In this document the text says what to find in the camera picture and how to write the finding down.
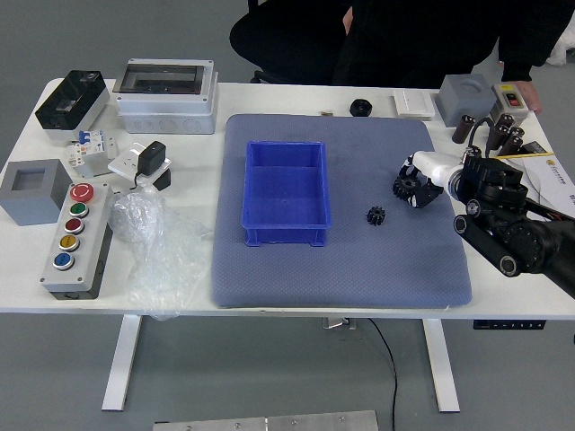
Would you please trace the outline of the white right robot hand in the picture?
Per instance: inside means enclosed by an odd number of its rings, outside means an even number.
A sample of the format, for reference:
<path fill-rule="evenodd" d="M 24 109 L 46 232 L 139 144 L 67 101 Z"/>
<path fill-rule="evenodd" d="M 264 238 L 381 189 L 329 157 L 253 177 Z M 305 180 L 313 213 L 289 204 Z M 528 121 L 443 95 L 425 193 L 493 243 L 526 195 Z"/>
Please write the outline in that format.
<path fill-rule="evenodd" d="M 403 163 L 394 180 L 393 193 L 415 208 L 426 207 L 444 191 L 458 200 L 456 186 L 463 170 L 461 158 L 418 151 Z"/>

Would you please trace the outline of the person's left hand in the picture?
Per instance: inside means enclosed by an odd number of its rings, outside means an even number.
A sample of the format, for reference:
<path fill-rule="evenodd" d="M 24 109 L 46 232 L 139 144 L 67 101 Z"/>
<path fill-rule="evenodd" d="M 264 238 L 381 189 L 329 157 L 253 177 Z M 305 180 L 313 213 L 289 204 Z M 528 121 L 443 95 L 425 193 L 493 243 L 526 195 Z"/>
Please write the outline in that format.
<path fill-rule="evenodd" d="M 535 115 L 539 115 L 543 110 L 543 106 L 535 85 L 531 81 L 512 81 L 512 83 L 519 89 L 526 106 Z"/>

